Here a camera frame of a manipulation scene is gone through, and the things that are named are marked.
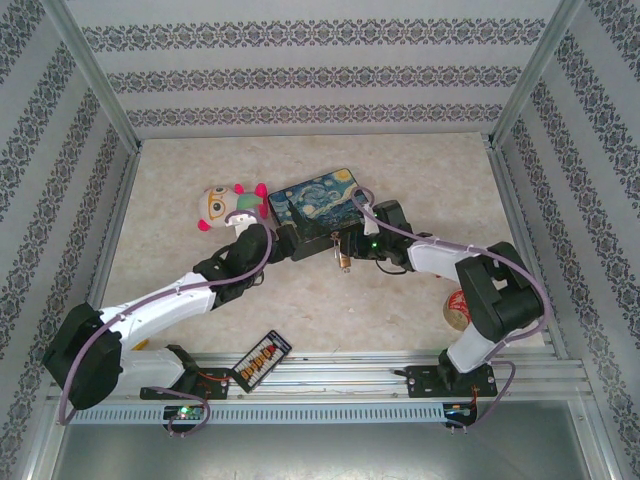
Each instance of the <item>damask pattern stripe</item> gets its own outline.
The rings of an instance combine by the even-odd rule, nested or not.
[[[609,155],[609,162],[632,201],[631,206],[637,210],[640,208],[640,149],[572,33],[562,39],[555,56]]]
[[[589,8],[598,18],[629,70],[640,82],[640,13],[631,0],[589,0]]]
[[[594,364],[597,366],[598,377],[604,384],[607,404],[613,413],[614,421],[618,424],[618,434],[626,445],[627,455],[631,457],[633,472],[640,476],[640,443],[638,443],[640,425],[638,424],[638,412],[635,411],[631,395],[626,391],[626,384],[621,378],[620,365],[614,360],[615,356],[612,351],[611,341],[603,333],[600,314],[595,308],[582,268],[576,260],[576,253],[569,239],[567,227],[560,215],[558,204],[553,198],[549,184],[546,181],[531,135],[522,118],[518,119],[511,133],[524,162],[529,182],[536,197],[536,203],[540,208],[549,238],[555,249],[558,266],[562,270],[563,279],[569,290],[577,321],[584,330],[587,348],[593,356]],[[516,188],[508,162],[507,169],[514,188]],[[521,204],[521,210],[523,210],[517,188],[516,195]],[[542,263],[539,258],[538,262],[542,269]]]
[[[67,138],[62,144],[53,170],[45,183],[42,197],[32,215],[33,220],[27,227],[24,243],[18,248],[16,259],[13,261],[14,269],[9,272],[5,285],[2,287],[2,296],[0,297],[0,360],[4,359],[4,350],[11,341],[11,331],[22,312],[22,305],[31,288],[34,272],[40,264],[44,247],[49,241],[49,235],[99,109],[98,99],[89,89],[80,102]]]
[[[533,45],[536,19],[357,19],[117,25],[82,29],[94,52],[344,45]]]
[[[22,49],[44,18],[44,8],[38,0],[14,0],[2,14],[0,22],[0,85],[9,75]]]
[[[502,105],[380,104],[129,110],[134,127],[372,122],[493,122]]]
[[[622,316],[627,322],[627,328],[636,339],[636,348],[640,349],[640,287],[634,283],[634,275],[629,273],[629,261],[624,256],[618,237],[612,231],[613,226],[609,222],[607,212],[602,208],[602,202],[580,158],[580,152],[575,147],[562,114],[544,81],[538,82],[531,92],[531,99],[544,124],[547,138],[558,155],[560,167],[582,213],[582,219],[595,246],[596,255],[605,269],[611,291],[616,294],[616,301],[623,311]]]
[[[76,63],[64,43],[56,50],[47,70],[29,99],[24,115],[18,120],[13,135],[2,150],[0,163],[0,222],[9,209],[11,198],[22,181],[25,167],[31,162],[35,147],[40,143],[53,110],[58,105]]]
[[[36,392],[40,387],[42,374],[44,373],[44,367],[41,364],[42,356],[46,346],[60,326],[69,291],[80,264],[91,230],[91,224],[102,195],[102,189],[107,180],[119,142],[115,129],[110,127],[100,148],[87,188],[82,196],[82,202],[69,233],[69,240],[62,255],[58,271],[53,277],[51,293],[47,297],[46,307],[42,311],[43,316],[38,324],[38,330],[29,350],[29,359],[24,364],[24,373],[20,376],[18,390],[14,393],[15,401],[6,414],[7,422],[2,426],[0,478],[10,478],[11,469],[16,464],[18,453],[24,441],[23,435],[27,430],[28,420],[33,411]],[[120,177],[119,185],[122,184],[125,171],[126,165]]]
[[[356,87],[513,87],[520,67],[320,67],[171,70],[108,75],[123,93]]]

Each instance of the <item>box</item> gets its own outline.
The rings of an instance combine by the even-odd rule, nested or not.
[[[362,226],[362,215],[351,201],[358,186],[347,168],[327,173],[269,195],[276,223],[293,225],[293,261],[333,247],[331,234],[342,235]],[[362,193],[358,200],[365,202]]]

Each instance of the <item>striped wall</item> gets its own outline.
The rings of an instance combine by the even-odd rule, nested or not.
[[[640,477],[638,3],[584,3],[501,145],[623,478]]]
[[[558,0],[70,0],[140,138],[481,131]]]
[[[0,479],[21,470],[45,346],[85,300],[129,156],[36,0],[0,2]]]

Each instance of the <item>metal frame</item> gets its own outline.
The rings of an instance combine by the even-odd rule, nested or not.
[[[64,7],[61,0],[46,0],[44,4],[47,11],[58,19],[58,23],[68,22],[66,18],[69,15],[68,10],[66,7],[61,7],[61,5]],[[553,54],[556,44],[581,4],[582,0],[562,0],[560,2],[492,135],[483,136],[514,243],[526,266],[537,278],[541,278],[541,272],[535,259],[533,246],[524,227],[522,213],[515,201],[513,186],[506,175],[504,159],[501,152],[494,146],[508,133],[522,105],[527,100],[532,85]],[[93,59],[90,50],[88,47],[84,48],[84,44],[72,34],[73,32],[69,34],[73,37],[71,40],[65,37],[67,43],[70,43],[72,47],[75,46],[72,53],[75,56],[76,50],[79,49],[80,57],[84,58],[88,52],[86,61],[79,63],[81,66],[84,65],[84,68],[92,70],[90,78],[94,80],[99,78],[101,72],[97,64],[94,65],[95,59]],[[111,105],[115,101],[117,104],[115,97],[112,98],[110,87],[105,87],[102,83],[98,82],[98,91],[102,92],[101,95],[104,97],[100,98],[99,96],[101,103]],[[114,107],[108,111],[110,111],[110,117],[115,115],[120,118],[121,109]],[[122,122],[118,125],[125,130],[130,127],[130,125],[123,125]],[[132,130],[128,131],[128,138],[131,138],[130,132]],[[133,139],[132,142],[135,146],[137,145],[135,134],[133,134]],[[98,280],[90,293],[89,301],[94,305],[101,303],[106,289],[138,162],[139,154],[132,162],[127,174],[125,189],[117,207],[114,225],[108,235],[106,254],[98,267]],[[551,321],[548,332],[545,332],[543,337],[545,345],[542,347],[509,347],[504,350],[503,355],[496,358],[511,360],[518,369],[515,380],[503,401],[566,401],[591,477],[620,479],[621,475],[611,443],[582,361],[569,359],[555,319]],[[406,379],[393,373],[393,370],[402,369],[407,365],[437,364],[439,353],[420,351],[298,354],[296,352],[285,359],[265,379],[260,388],[251,395],[247,396],[237,385],[231,385],[227,400],[211,403],[214,412],[216,412],[211,423],[256,423],[263,421],[265,415],[269,416],[269,412],[278,412],[275,418],[278,423],[309,423],[310,420],[313,420],[313,423],[356,420],[367,422],[442,421],[440,412],[443,402],[466,401],[468,398],[410,399],[407,394]],[[241,358],[241,355],[200,354],[193,355],[193,357],[203,367],[229,367],[234,365]],[[508,375],[509,371],[506,367],[495,367],[498,388],[504,386]],[[64,427],[56,424],[59,394],[59,388],[55,384],[51,384],[35,433],[34,444],[27,460],[27,468],[22,475],[23,480],[50,478],[51,472],[53,472],[64,438]],[[480,399],[479,401],[489,402],[490,399]],[[76,423],[104,424],[105,421],[110,423],[117,421],[119,424],[160,423],[158,412],[164,405],[181,403],[183,401],[180,400],[142,401],[138,397],[138,392],[125,392],[122,396],[110,397],[94,409],[81,413]],[[363,415],[364,418],[354,418],[353,416],[342,418],[339,412],[351,412],[349,415],[356,415],[356,417]]]
[[[231,354],[194,356],[203,367],[228,367],[240,358]],[[503,401],[566,401],[592,478],[621,478],[582,361],[559,360],[550,345],[510,348],[498,358],[509,359],[518,367]],[[232,385],[227,400],[211,402],[214,417],[210,423],[442,422],[444,401],[469,399],[411,399],[406,379],[393,374],[394,369],[407,365],[436,362],[437,352],[429,351],[293,355],[251,395]],[[497,386],[502,388],[509,370],[494,368]],[[55,420],[59,394],[60,389],[50,384],[24,480],[50,478],[55,467],[64,437],[64,427]],[[137,392],[125,392],[81,413],[75,423],[160,424],[165,405],[182,403],[178,399],[142,401]]]
[[[500,145],[509,134],[509,130],[511,130],[518,115],[520,115],[520,111],[529,98],[529,94],[533,90],[538,78],[542,75],[542,71],[547,66],[547,63],[553,56],[554,50],[558,43],[560,43],[573,17],[583,3],[583,0],[560,0],[556,11],[542,34],[542,38],[540,38],[538,42],[536,50],[529,59],[518,83],[513,89],[513,93],[502,109],[502,114],[496,126],[491,132],[490,138],[492,145]]]
[[[42,0],[42,6],[80,67],[87,83],[98,97],[100,105],[118,132],[127,152],[135,153],[140,146],[140,139],[138,139],[129,117],[120,105],[107,76],[102,71],[65,0]]]

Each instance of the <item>plush doll head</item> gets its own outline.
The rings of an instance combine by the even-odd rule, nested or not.
[[[233,188],[213,187],[202,194],[198,205],[198,228],[206,232],[210,228],[226,227],[225,218],[236,210],[257,209],[262,218],[267,216],[267,187],[261,183],[254,193],[245,193],[241,185]]]

